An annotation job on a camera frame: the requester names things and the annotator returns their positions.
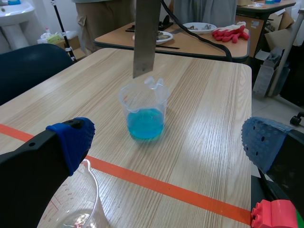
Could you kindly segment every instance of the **khaki pants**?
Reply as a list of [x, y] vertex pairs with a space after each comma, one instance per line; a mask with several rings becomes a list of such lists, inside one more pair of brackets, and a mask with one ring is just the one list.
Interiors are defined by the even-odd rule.
[[134, 21], [133, 0], [109, 0], [94, 3], [76, 3], [77, 22], [81, 26], [86, 49], [99, 48], [94, 39]]

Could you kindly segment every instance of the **clear liquid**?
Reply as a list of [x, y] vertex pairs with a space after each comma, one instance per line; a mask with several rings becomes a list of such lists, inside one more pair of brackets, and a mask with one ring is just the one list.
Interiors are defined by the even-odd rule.
[[63, 222], [57, 226], [57, 228], [96, 228], [96, 222], [94, 218], [90, 220], [90, 223], [84, 227], [85, 222], [89, 218], [88, 211], [77, 211], [67, 216]]
[[141, 109], [127, 117], [129, 132], [140, 139], [151, 139], [159, 135], [163, 130], [163, 121], [162, 113], [155, 108]]

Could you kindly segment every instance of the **black cable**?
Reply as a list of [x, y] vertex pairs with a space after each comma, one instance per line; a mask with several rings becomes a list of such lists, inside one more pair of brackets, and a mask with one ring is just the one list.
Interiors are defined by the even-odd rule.
[[268, 181], [266, 180], [266, 177], [264, 173], [258, 169], [258, 173], [260, 174], [261, 178], [259, 179], [262, 189], [264, 190], [264, 193], [268, 194], [270, 196], [270, 201], [278, 200], [280, 199], [278, 195], [273, 191], [273, 189], [269, 186]]
[[[55, 9], [55, 12], [56, 12], [56, 15], [57, 15], [60, 27], [61, 27], [61, 31], [65, 32], [65, 29], [63, 28], [63, 24], [61, 22], [61, 18], [60, 18], [60, 15], [59, 15], [59, 12], [58, 12], [58, 9], [57, 9], [56, 5], [54, 5], [54, 9]], [[66, 42], [66, 48], [70, 48], [71, 46], [70, 46], [70, 44], [68, 42], [67, 36], [63, 36], [63, 38], [65, 39], [65, 42]], [[74, 56], [74, 53], [73, 53], [73, 51], [71, 49], [69, 50], [69, 54], [70, 54], [70, 56], [72, 58], [74, 57], [74, 62], [77, 62], [76, 57]]]
[[185, 26], [183, 26], [183, 25], [180, 23], [180, 21], [178, 20], [178, 18], [177, 18], [169, 9], [168, 9], [168, 7], [167, 7], [166, 3], [164, 2], [164, 0], [161, 0], [161, 3], [162, 3], [162, 6], [165, 8], [166, 12], [169, 14], [169, 16], [175, 21], [175, 23], [176, 23], [182, 30], [184, 30], [185, 32], [187, 32], [189, 35], [196, 37], [197, 39], [199, 39], [199, 40], [202, 41], [202, 42], [205, 42], [205, 43], [207, 43], [207, 44], [211, 44], [211, 45], [213, 45], [213, 46], [215, 46], [215, 47], [217, 47], [217, 48], [223, 50], [223, 51], [225, 52], [225, 54], [226, 54], [226, 58], [227, 58], [228, 62], [232, 62], [231, 53], [230, 53], [229, 49], [228, 49], [226, 46], [224, 46], [224, 45], [222, 45], [222, 44], [213, 43], [213, 42], [210, 41], [210, 40], [204, 39], [204, 38], [200, 37], [199, 35], [197, 35], [197, 34], [195, 34], [195, 33], [193, 33], [193, 32], [190, 32]]

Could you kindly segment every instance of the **gray shirt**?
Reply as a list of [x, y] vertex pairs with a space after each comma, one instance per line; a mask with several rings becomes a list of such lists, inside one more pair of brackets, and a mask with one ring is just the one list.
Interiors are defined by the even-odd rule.
[[110, 1], [110, 0], [72, 0], [74, 3], [92, 3], [92, 2], [99, 2], [99, 1]]
[[205, 22], [217, 27], [235, 24], [237, 0], [174, 0], [174, 15], [182, 24]]

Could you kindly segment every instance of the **light wood table top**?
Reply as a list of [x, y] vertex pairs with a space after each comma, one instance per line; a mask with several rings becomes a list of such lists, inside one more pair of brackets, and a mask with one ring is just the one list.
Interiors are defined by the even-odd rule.
[[[90, 156], [250, 210], [250, 163], [241, 143], [242, 124], [251, 116], [250, 67], [156, 54], [149, 75], [162, 77], [171, 92], [156, 141], [132, 138], [125, 125], [117, 97], [133, 81], [132, 72], [132, 51], [99, 50], [0, 106], [0, 123], [36, 135], [48, 125], [88, 117], [96, 128]], [[0, 144], [2, 154], [23, 142], [0, 133]], [[98, 170], [94, 174], [108, 227], [249, 227]]]
[[[265, 3], [265, 1], [256, 1], [256, 3]], [[294, 6], [295, 1], [292, 0], [281, 0], [274, 4], [265, 4], [263, 7], [253, 7], [253, 6], [238, 6], [237, 10], [251, 11], [251, 12], [277, 12], [286, 7]]]
[[[125, 30], [130, 28], [133, 23], [123, 26], [117, 30], [107, 33], [101, 37], [95, 39], [95, 44], [100, 47], [106, 48], [119, 48], [119, 49], [129, 49], [134, 48], [134, 41], [132, 40], [133, 32], [126, 32]], [[166, 32], [173, 34], [173, 39], [162, 44], [162, 46], [176, 47], [180, 49], [168, 49], [168, 48], [156, 48], [157, 53], [179, 55], [187, 57], [196, 58], [207, 58], [222, 60], [225, 56], [225, 52], [217, 47], [203, 43], [197, 38], [190, 36], [186, 32], [183, 32], [178, 25], [172, 25]], [[211, 33], [202, 34], [201, 37], [211, 40], [214, 43], [225, 45], [231, 52], [232, 58], [236, 62], [241, 62], [246, 60], [249, 55], [248, 41], [244, 39], [239, 39], [237, 44], [230, 42], [220, 42], [216, 41]]]

